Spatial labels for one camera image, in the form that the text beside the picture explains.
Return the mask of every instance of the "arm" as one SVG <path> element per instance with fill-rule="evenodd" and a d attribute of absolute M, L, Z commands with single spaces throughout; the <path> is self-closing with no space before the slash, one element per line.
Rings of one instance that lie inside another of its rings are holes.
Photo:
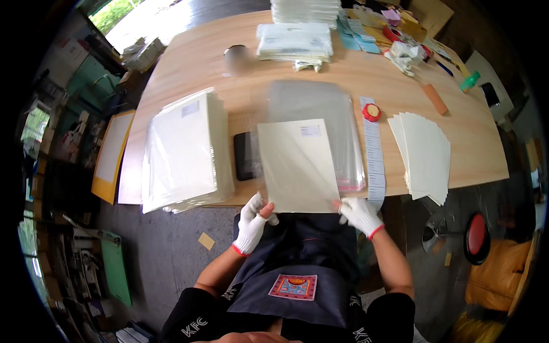
<path fill-rule="evenodd" d="M 412 271 L 385 229 L 371 238 L 387 293 L 404 293 L 413 299 Z"/>
<path fill-rule="evenodd" d="M 259 210 L 263 204 L 258 192 L 242 208 L 237 240 L 200 273 L 195 288 L 203 289 L 214 297 L 220 297 L 227 290 L 246 257 L 259 243 L 267 218 L 275 208 L 268 203 Z"/>
<path fill-rule="evenodd" d="M 387 293 L 404 293 L 413 299 L 410 266 L 371 205 L 365 199 L 344 198 L 334 201 L 334 206 L 339 208 L 341 223 L 348 220 L 372 241 Z"/>

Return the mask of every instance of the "black phone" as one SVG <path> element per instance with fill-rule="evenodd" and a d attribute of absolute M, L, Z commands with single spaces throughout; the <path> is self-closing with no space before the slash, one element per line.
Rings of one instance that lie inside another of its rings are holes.
<path fill-rule="evenodd" d="M 233 137 L 234 166 L 239 181 L 254 178 L 253 159 L 251 155 L 250 133 L 235 134 Z"/>

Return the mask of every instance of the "tape roll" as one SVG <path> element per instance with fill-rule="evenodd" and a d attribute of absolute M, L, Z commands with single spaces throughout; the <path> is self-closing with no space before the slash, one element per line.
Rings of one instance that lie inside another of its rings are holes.
<path fill-rule="evenodd" d="M 404 33 L 392 25 L 386 25 L 383 28 L 383 34 L 391 41 L 391 43 L 394 41 L 402 42 L 402 38 L 404 37 Z"/>
<path fill-rule="evenodd" d="M 362 115 L 364 116 L 364 119 L 376 122 L 381 118 L 381 110 L 375 104 L 366 104 L 362 109 Z"/>

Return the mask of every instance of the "concrete floor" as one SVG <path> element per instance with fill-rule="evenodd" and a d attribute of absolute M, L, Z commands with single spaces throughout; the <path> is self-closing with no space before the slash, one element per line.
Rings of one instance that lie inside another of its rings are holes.
<path fill-rule="evenodd" d="M 185 18 L 187 28 L 229 15 L 269 8 L 268 0 L 183 0 L 176 5 L 180 4 L 190 6 L 190 13 L 193 13 L 190 18 Z M 434 256 L 423 252 L 421 234 L 429 214 L 444 214 L 451 230 L 460 231 L 464 230 L 472 213 L 481 211 L 491 237 L 503 238 L 504 230 L 496 225 L 500 205 L 518 206 L 528 196 L 529 181 L 520 168 L 516 147 L 504 133 L 500 132 L 500 136 L 510 179 L 450 190 L 443 207 L 430 200 L 411 201 L 408 196 L 401 197 L 406 215 L 407 259 L 416 288 L 416 324 L 430 342 L 439 341 L 466 309 L 463 296 L 470 264 L 464 258 L 461 238 L 449 239 Z M 198 208 L 178 215 L 162 211 L 143 215 L 139 206 L 111 206 L 102 202 L 96 227 L 122 236 L 133 299 L 131 307 L 113 301 L 116 315 L 112 319 L 115 324 L 123 326 L 127 320 L 133 319 L 158 333 L 181 291 L 193 286 L 202 269 L 230 246 L 233 217 L 238 212 L 239 209 L 233 208 Z M 211 251 L 198 243 L 202 232 L 216 242 Z M 452 260 L 449 267 L 444 267 L 447 252 L 452 253 Z"/>

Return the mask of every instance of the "hand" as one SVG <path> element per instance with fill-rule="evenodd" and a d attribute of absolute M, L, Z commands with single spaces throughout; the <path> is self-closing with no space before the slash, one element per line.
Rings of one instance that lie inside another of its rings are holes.
<path fill-rule="evenodd" d="M 374 234 L 385 227 L 379 219 L 374 208 L 363 198 L 343 198 L 341 201 L 332 202 L 341 214 L 340 224 L 347 220 L 349 225 L 357 228 L 372 239 Z"/>
<path fill-rule="evenodd" d="M 278 217 L 272 213 L 274 209 L 273 203 L 265 204 L 259 192 L 251 197 L 240 212 L 238 237 L 233 242 L 233 248 L 237 253 L 242 256 L 249 256 L 259 243 L 261 236 L 263 236 L 265 223 L 269 221 L 271 225 L 278 224 Z"/>

